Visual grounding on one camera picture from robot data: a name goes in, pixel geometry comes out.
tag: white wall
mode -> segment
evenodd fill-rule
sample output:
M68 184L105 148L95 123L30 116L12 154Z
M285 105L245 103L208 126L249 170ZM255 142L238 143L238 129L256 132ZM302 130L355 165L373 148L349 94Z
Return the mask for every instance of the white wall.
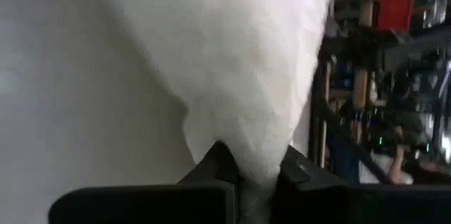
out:
M99 0L0 0L0 223L63 193L176 182L184 110Z
M307 156L309 154L310 140L310 114L311 114L311 96L307 99L304 110L302 110L299 124L293 133L292 146Z

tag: black machine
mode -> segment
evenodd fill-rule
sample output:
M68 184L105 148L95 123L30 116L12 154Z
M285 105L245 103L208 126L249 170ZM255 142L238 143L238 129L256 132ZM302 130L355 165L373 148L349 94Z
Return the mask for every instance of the black machine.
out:
M49 224L238 223L237 166L218 142L176 185L88 188L54 203ZM347 185L292 147L281 164L272 223L449 223L449 186Z

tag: white cloth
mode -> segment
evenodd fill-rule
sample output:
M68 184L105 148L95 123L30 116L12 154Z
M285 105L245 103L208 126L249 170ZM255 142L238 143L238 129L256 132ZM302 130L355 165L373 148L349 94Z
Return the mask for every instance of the white cloth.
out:
M385 174L390 172L390 169L393 164L393 158L382 154L375 154L371 152L371 158L373 161L382 168ZM373 173L362 163L359 163L359 175L360 175L360 183L362 184L378 184L379 180L373 175ZM411 185L414 180L411 175L406 172L401 171L401 180L406 185Z

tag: black bar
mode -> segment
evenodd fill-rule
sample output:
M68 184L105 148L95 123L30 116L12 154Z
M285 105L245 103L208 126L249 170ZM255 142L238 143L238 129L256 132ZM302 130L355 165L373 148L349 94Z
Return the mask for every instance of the black bar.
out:
M361 148L357 143L352 141L349 132L340 125L340 120L329 109L326 100L324 98L319 99L317 104L319 109L319 117L327 122L330 130L339 135L336 139L341 140L343 144L350 147L357 158L374 174L381 184L391 185L393 183L392 180L388 178L381 167L374 163L369 153Z
M385 54L389 58L397 54L408 54L411 52L420 53L432 51L437 46L449 46L451 42L451 27L438 26L431 30L427 35L421 36L410 42L398 44L386 50Z
M309 151L308 157L310 161L319 166L321 158L321 124L322 121L319 118L319 110L317 101L321 96L324 87L324 81L322 76L321 64L318 65L314 75L314 81L311 86L311 111L310 111L310 132L309 132Z

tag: person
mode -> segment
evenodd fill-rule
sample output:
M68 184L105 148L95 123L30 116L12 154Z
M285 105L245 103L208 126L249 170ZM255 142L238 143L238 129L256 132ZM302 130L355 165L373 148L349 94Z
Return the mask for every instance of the person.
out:
M402 128L400 126L395 126L393 132L402 137ZM411 185L414 182L413 177L409 173L402 171L405 152L406 147L398 145L394 158L384 154L376 154L373 151L371 152L371 158L387 174L393 184ZM359 179L362 184L379 183L378 179L363 163L359 164Z
M430 161L408 163L403 169L413 177L415 185L451 184L450 171L438 163Z

